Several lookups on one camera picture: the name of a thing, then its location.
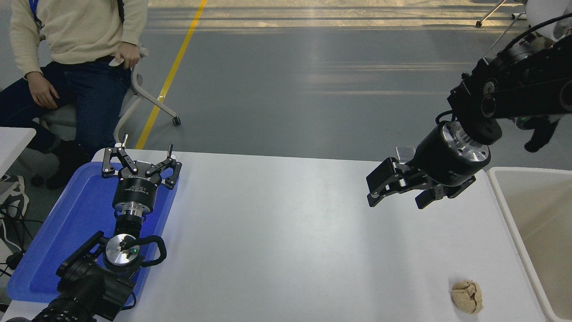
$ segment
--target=person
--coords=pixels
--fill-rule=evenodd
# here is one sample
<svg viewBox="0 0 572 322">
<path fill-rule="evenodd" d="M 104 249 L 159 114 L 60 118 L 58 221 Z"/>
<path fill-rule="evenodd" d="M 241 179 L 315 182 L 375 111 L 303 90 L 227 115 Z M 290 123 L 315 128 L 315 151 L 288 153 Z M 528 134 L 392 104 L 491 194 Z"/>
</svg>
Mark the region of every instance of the person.
<svg viewBox="0 0 572 322">
<path fill-rule="evenodd" d="M 47 188 L 65 186 L 99 149 L 115 144 L 129 68 L 140 59 L 137 45 L 147 5 L 147 0 L 12 1 L 10 41 L 24 77 L 0 92 L 0 126 L 34 128 L 27 147 L 56 155 L 59 168 Z M 42 37 L 52 62 L 40 68 Z M 123 63 L 113 67 L 112 60 Z M 75 140 L 64 141 L 34 121 L 72 102 L 77 106 Z"/>
</svg>

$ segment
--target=floor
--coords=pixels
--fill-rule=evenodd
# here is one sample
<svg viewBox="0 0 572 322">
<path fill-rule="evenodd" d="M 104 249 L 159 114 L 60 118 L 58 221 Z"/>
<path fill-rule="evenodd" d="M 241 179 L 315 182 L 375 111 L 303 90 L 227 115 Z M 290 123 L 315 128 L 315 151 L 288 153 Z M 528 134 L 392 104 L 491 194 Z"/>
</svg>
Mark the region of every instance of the floor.
<svg viewBox="0 0 572 322">
<path fill-rule="evenodd" d="M 150 49 L 141 62 L 143 87 L 161 96 L 182 124 L 175 127 L 161 112 L 149 131 L 153 106 L 145 103 L 122 132 L 129 134 L 129 148 L 166 150 L 173 143 L 175 151 L 381 161 L 433 129 L 461 73 L 485 55 L 511 13 L 524 10 L 508 1 L 476 28 L 494 3 L 150 0 L 141 38 Z M 0 0 L 4 88 L 20 77 L 9 46 L 10 5 Z M 517 21 L 501 45 L 527 26 Z M 44 44 L 40 53 L 47 63 Z M 565 117 L 550 144 L 531 154 L 523 148 L 531 133 L 501 121 L 504 135 L 491 147 L 487 168 L 572 170 L 571 122 Z M 69 130 L 64 135 L 73 137 Z M 29 179 L 55 171 L 50 156 L 27 150 L 23 157 L 34 173 L 16 163 L 12 174 Z M 27 216 L 39 219 L 61 193 L 26 189 Z"/>
</svg>

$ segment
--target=white table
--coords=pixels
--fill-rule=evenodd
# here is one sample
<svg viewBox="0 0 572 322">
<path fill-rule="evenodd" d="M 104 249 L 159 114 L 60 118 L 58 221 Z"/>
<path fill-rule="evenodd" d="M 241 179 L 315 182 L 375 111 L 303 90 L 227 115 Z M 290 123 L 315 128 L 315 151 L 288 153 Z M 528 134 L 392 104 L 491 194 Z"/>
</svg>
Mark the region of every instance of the white table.
<svg viewBox="0 0 572 322">
<path fill-rule="evenodd" d="M 115 321 L 545 321 L 483 171 L 425 210 L 414 191 L 370 208 L 378 162 L 176 155 L 167 259 Z M 477 316 L 450 298 L 465 278 L 483 290 Z M 13 301 L 2 321 L 45 306 Z"/>
<path fill-rule="evenodd" d="M 0 176 L 6 173 L 34 135 L 32 128 L 0 127 Z"/>
</svg>

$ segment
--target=white bin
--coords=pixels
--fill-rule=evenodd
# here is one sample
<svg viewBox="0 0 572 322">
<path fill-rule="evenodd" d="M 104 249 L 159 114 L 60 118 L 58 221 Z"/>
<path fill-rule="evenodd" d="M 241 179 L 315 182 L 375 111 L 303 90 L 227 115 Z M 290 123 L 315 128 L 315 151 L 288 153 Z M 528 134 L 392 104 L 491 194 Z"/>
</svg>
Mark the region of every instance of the white bin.
<svg viewBox="0 0 572 322">
<path fill-rule="evenodd" d="M 572 321 L 572 171 L 488 171 L 500 209 L 548 319 Z"/>
</svg>

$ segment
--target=silver metal cylinder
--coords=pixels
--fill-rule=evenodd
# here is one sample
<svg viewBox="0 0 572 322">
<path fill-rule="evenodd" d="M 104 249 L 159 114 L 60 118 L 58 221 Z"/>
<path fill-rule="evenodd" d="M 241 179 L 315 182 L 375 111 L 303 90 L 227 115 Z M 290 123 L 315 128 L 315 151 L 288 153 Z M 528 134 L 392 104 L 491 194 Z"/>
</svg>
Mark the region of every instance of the silver metal cylinder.
<svg viewBox="0 0 572 322">
<path fill-rule="evenodd" d="M 135 237 L 128 234 L 113 236 L 105 246 L 105 256 L 107 260 L 115 266 L 125 266 L 134 261 L 139 255 L 139 246 L 121 250 L 121 243 L 134 240 Z"/>
<path fill-rule="evenodd" d="M 488 146 L 473 140 L 465 133 L 459 122 L 447 122 L 441 131 L 449 149 L 463 159 L 471 162 L 482 162 L 488 158 Z"/>
<path fill-rule="evenodd" d="M 119 211 L 122 215 L 133 215 L 143 217 L 150 213 L 147 206 L 138 202 L 122 202 L 115 206 L 115 210 Z"/>
</svg>

